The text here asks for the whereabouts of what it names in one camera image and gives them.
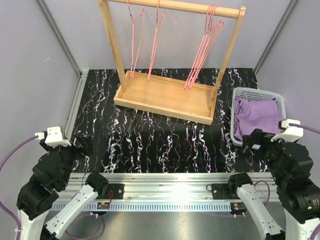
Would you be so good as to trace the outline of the purple trousers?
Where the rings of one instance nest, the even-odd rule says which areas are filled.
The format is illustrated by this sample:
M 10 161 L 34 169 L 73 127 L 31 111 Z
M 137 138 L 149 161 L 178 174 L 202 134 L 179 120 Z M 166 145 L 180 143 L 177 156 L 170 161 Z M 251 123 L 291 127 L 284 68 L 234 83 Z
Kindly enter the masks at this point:
M 233 103 L 233 135 L 238 140 L 242 141 L 244 135 L 250 135 L 255 129 L 275 135 L 281 132 L 279 122 L 284 118 L 275 100 L 247 100 L 237 97 Z

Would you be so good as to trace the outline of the pink hanger holding purple trousers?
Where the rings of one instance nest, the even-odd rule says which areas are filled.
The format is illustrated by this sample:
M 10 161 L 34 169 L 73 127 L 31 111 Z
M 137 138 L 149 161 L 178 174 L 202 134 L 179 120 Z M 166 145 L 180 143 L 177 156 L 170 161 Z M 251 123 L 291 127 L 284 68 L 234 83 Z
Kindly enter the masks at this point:
M 163 23 L 163 19 L 165 17 L 165 10 L 162 12 L 162 14 L 159 14 L 159 9 L 160 9 L 160 3 L 161 1 L 157 1 L 157 6 L 156 6 L 156 26 L 155 26 L 155 33 L 154 33 L 154 39 L 153 39 L 153 45 L 152 45 L 152 51 L 151 51 L 151 57 L 150 57 L 150 64 L 149 64 L 149 69 L 148 69 L 148 77 L 147 79 L 151 79 L 151 74 L 152 74 L 152 69 L 156 57 L 156 52 L 157 52 L 157 46 L 160 38 L 160 31 Z

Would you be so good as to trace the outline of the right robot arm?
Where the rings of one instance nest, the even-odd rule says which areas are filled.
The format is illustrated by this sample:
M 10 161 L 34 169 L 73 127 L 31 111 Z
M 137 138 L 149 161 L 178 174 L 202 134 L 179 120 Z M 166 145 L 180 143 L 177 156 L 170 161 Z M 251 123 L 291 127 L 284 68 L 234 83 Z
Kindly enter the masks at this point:
M 242 138 L 242 151 L 259 145 L 284 208 L 286 227 L 282 229 L 258 199 L 247 173 L 231 175 L 227 193 L 239 198 L 251 215 L 262 240 L 318 240 L 320 238 L 320 188 L 310 179 L 313 160 L 307 148 L 296 140 L 255 129 Z

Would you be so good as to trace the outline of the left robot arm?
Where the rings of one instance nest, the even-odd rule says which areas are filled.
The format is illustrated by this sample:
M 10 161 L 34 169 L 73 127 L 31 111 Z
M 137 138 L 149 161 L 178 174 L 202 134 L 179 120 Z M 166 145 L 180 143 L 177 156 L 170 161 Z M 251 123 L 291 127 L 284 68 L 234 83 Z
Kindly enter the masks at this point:
M 91 173 L 68 204 L 46 221 L 53 203 L 59 198 L 58 193 L 69 183 L 75 160 L 94 152 L 90 137 L 77 137 L 79 147 L 64 137 L 53 142 L 48 138 L 46 133 L 40 139 L 39 144 L 46 153 L 39 158 L 32 176 L 18 194 L 18 240 L 59 240 L 89 202 L 106 197 L 109 191 L 109 181 L 100 173 Z

